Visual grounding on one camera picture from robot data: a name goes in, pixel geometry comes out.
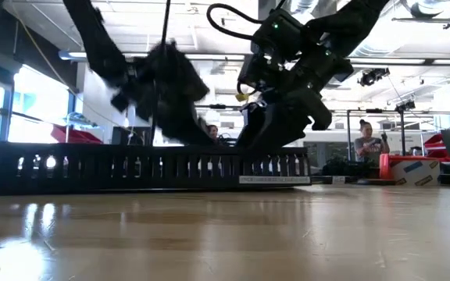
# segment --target man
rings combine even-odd
[[[218,127],[215,125],[208,125],[208,133],[213,140],[218,140]]]

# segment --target hair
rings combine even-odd
[[[365,127],[366,125],[371,125],[371,123],[367,122],[367,121],[364,120],[364,119],[361,119],[361,120],[359,121],[359,123],[360,123],[360,130],[363,130],[364,127]]]
[[[218,127],[216,125],[208,125],[208,131],[211,132],[211,129],[215,128],[218,130]]]

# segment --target spotlight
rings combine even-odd
[[[415,109],[415,108],[416,108],[416,105],[414,104],[414,101],[408,100],[408,101],[398,103],[395,106],[395,111],[396,112],[404,112],[404,111]]]
[[[359,80],[359,84],[362,87],[371,86],[388,75],[390,75],[390,70],[388,70],[388,68],[364,70],[362,72],[362,78]]]

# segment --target red box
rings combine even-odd
[[[59,143],[66,142],[67,128],[65,126],[53,125],[52,137]],[[103,144],[101,140],[89,132],[69,129],[70,144]]]

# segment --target wooden floor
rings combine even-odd
[[[0,280],[450,281],[450,189],[0,197]]]

